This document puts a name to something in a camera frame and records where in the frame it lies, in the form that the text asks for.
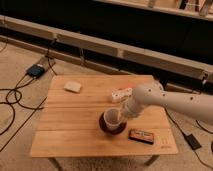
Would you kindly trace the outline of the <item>beige cylindrical gripper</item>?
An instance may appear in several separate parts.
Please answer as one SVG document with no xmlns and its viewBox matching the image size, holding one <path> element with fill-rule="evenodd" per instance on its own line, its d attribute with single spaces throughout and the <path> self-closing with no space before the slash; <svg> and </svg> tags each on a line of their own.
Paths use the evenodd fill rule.
<svg viewBox="0 0 213 171">
<path fill-rule="evenodd" d="M 139 104 L 132 97 L 123 102 L 121 107 L 121 115 L 126 118 L 135 118 L 144 110 L 144 106 Z"/>
</svg>

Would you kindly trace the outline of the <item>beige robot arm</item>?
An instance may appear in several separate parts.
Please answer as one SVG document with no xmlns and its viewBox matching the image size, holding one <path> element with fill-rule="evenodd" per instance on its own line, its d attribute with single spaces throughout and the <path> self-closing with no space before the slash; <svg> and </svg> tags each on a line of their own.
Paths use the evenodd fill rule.
<svg viewBox="0 0 213 171">
<path fill-rule="evenodd" d="M 137 85 L 123 103 L 121 115 L 135 118 L 148 106 L 161 106 L 213 125 L 213 95 L 165 91 L 160 83 Z"/>
</svg>

